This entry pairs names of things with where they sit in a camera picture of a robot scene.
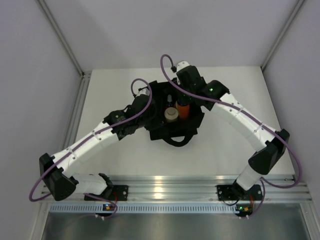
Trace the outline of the small clear-cap bottle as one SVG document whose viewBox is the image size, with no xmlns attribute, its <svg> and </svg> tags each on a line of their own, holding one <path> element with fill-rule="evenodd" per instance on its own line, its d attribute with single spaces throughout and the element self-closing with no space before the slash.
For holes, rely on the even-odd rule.
<svg viewBox="0 0 320 240">
<path fill-rule="evenodd" d="M 174 102 L 173 102 L 173 98 L 170 94 L 167 95 L 167 102 L 166 102 L 167 106 L 171 107 Z"/>
</svg>

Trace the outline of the beige cream jar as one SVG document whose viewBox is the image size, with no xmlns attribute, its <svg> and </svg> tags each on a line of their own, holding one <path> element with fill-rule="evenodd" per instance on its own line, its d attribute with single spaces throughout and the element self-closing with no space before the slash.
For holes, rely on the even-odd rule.
<svg viewBox="0 0 320 240">
<path fill-rule="evenodd" d="M 168 107 L 164 111 L 164 117 L 167 123 L 175 122 L 179 118 L 179 112 L 176 108 L 174 107 Z"/>
</svg>

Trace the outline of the orange bottle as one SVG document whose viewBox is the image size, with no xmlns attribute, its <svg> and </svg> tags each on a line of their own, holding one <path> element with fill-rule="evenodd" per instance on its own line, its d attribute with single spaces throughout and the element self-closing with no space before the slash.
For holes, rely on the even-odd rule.
<svg viewBox="0 0 320 240">
<path fill-rule="evenodd" d="M 178 117 L 181 120 L 187 120 L 190 115 L 190 104 L 182 102 L 181 100 L 177 100 L 176 108 L 178 111 Z"/>
</svg>

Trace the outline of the black canvas bag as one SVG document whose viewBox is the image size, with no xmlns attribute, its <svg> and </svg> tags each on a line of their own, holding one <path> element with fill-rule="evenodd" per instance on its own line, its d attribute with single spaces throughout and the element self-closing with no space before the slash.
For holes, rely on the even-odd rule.
<svg viewBox="0 0 320 240">
<path fill-rule="evenodd" d="M 192 102 L 190 104 L 188 119 L 181 120 L 178 117 L 177 121 L 166 122 L 164 112 L 169 108 L 169 106 L 167 106 L 167 96 L 172 96 L 173 105 L 171 107 L 177 109 L 178 90 L 169 82 L 153 81 L 149 85 L 152 90 L 152 99 L 155 101 L 156 109 L 155 117 L 144 127 L 149 131 L 150 139 L 152 141 L 163 140 L 174 147 L 185 146 L 194 135 L 198 134 L 197 129 L 200 127 L 205 113 L 202 112 L 200 106 Z"/>
</svg>

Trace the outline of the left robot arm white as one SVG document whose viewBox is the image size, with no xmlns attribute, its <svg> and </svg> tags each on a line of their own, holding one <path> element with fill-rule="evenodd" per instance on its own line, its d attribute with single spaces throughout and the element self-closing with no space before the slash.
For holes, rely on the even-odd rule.
<svg viewBox="0 0 320 240">
<path fill-rule="evenodd" d="M 85 137 L 53 155 L 45 153 L 39 159 L 42 180 L 55 201 L 72 194 L 87 194 L 86 200 L 95 197 L 109 199 L 113 183 L 104 174 L 83 174 L 77 170 L 107 146 L 132 135 L 143 128 L 153 117 L 152 93 L 141 89 L 131 105 L 124 110 L 112 111 Z"/>
</svg>

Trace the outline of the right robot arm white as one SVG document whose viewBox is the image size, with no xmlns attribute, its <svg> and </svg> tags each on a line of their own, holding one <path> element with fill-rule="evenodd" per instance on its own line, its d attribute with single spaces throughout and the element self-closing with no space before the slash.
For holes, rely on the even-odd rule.
<svg viewBox="0 0 320 240">
<path fill-rule="evenodd" d="M 253 120 L 249 112 L 230 93 L 230 90 L 218 80 L 205 82 L 198 69 L 186 61 L 174 68 L 177 85 L 184 91 L 195 95 L 197 104 L 223 118 L 236 129 L 253 147 L 255 153 L 249 158 L 247 166 L 232 183 L 229 192 L 238 199 L 244 199 L 251 193 L 252 186 L 267 175 L 285 153 L 285 144 L 290 134 L 287 130 L 264 126 L 259 120 Z"/>
</svg>

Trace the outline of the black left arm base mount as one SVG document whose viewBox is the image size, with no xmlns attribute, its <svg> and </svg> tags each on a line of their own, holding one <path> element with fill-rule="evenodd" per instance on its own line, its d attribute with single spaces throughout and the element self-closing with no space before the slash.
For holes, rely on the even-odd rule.
<svg viewBox="0 0 320 240">
<path fill-rule="evenodd" d="M 85 195 L 85 201 L 97 201 L 97 198 L 101 198 L 108 201 L 127 201 L 129 193 L 128 185 L 113 185 L 108 186 L 101 194 L 96 195 L 90 193 L 90 196 Z"/>
</svg>

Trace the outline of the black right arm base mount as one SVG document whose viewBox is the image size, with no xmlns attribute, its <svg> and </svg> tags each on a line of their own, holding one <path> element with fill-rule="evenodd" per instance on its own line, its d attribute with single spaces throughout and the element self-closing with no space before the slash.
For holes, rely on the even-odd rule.
<svg viewBox="0 0 320 240">
<path fill-rule="evenodd" d="M 254 184 L 249 190 L 235 184 L 220 184 L 216 186 L 219 201 L 261 201 L 263 190 L 260 185 Z"/>
</svg>

